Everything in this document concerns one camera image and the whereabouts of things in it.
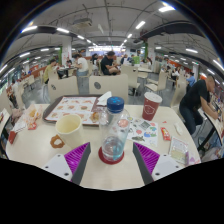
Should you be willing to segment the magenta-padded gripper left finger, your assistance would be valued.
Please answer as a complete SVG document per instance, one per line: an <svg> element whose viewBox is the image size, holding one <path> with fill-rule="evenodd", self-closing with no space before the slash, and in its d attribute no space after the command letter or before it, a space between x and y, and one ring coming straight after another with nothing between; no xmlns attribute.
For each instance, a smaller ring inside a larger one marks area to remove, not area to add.
<svg viewBox="0 0 224 224"><path fill-rule="evenodd" d="M90 153L90 143L87 142L65 155L56 154L42 169L79 185Z"/></svg>

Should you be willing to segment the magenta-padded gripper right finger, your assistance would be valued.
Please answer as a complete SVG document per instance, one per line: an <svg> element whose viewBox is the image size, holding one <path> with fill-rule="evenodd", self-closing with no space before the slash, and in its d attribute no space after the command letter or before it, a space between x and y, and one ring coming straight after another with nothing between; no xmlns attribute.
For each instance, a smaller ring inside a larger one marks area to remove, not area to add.
<svg viewBox="0 0 224 224"><path fill-rule="evenodd" d="M133 154L145 185L182 169L169 155L158 154L139 143L133 144Z"/></svg>

